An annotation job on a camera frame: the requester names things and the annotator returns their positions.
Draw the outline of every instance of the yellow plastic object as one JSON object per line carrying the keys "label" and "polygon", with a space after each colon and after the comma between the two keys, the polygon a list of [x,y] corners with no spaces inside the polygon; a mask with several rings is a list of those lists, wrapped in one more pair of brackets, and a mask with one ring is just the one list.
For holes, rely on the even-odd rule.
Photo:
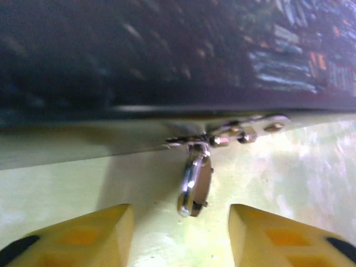
{"label": "yellow plastic object", "polygon": [[6,267],[126,266],[133,220],[131,206],[118,205],[37,230],[27,236],[38,241]]}
{"label": "yellow plastic object", "polygon": [[245,205],[231,206],[229,234],[236,266],[356,266],[340,236]]}

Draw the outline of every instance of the metal ring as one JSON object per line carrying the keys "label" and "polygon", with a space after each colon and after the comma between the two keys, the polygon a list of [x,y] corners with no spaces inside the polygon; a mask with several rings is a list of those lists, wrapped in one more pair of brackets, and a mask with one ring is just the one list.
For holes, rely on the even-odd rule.
{"label": "metal ring", "polygon": [[189,147],[181,194],[177,210],[183,216],[198,216],[209,193],[211,161],[209,145],[195,144]]}

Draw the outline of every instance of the screw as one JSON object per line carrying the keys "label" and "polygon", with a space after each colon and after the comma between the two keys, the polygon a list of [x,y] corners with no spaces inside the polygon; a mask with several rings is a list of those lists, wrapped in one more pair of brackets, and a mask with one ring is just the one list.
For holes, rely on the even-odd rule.
{"label": "screw", "polygon": [[272,123],[272,124],[268,125],[266,128],[264,128],[264,130],[266,132],[279,132],[283,128],[284,128],[283,123],[276,122],[276,123]]}

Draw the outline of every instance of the metal latch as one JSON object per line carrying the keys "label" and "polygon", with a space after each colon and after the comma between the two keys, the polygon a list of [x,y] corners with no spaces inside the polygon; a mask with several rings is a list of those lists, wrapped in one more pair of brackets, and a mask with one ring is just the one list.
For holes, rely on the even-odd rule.
{"label": "metal latch", "polygon": [[210,148],[228,146],[232,140],[250,144],[258,136],[279,132],[290,123],[284,115],[254,117],[244,121],[229,121],[218,126],[207,126],[206,133],[198,136],[174,137],[166,140],[168,148],[185,145],[188,159],[185,165],[177,210],[183,216],[197,217],[207,207],[211,175]]}

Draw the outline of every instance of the metal hardware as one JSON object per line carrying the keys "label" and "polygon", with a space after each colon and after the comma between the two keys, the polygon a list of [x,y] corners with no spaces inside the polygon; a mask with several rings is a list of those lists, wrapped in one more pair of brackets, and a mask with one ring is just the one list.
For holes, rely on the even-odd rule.
{"label": "metal hardware", "polygon": [[187,146],[189,153],[178,198],[178,213],[183,217],[196,217],[203,207],[207,207],[206,198],[209,193],[211,167],[209,147],[228,146],[232,140],[241,144],[250,144],[259,135],[266,132],[279,132],[290,122],[284,115],[254,116],[243,121],[229,121],[215,127],[207,126],[206,133],[196,136],[174,137],[166,140],[166,146]]}

